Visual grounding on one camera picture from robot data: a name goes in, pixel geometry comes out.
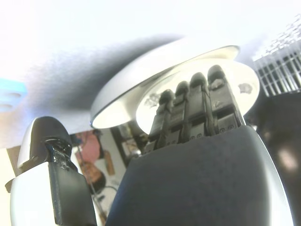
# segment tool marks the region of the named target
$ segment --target wire rack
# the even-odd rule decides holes
[[[255,70],[268,97],[301,90],[300,40],[301,14],[253,57]]]

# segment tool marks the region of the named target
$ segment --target robotic hand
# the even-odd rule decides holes
[[[20,225],[96,225],[86,181],[55,119],[36,119],[11,190]],[[257,133],[245,125],[220,66],[160,98],[144,155],[132,159],[106,226],[292,226],[286,194]]]

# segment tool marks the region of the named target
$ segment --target metal grid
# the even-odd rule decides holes
[[[301,15],[253,58],[265,94],[275,96],[301,89]]]

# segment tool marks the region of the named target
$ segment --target light blue object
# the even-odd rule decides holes
[[[14,110],[26,95],[24,83],[0,78],[0,112]]]

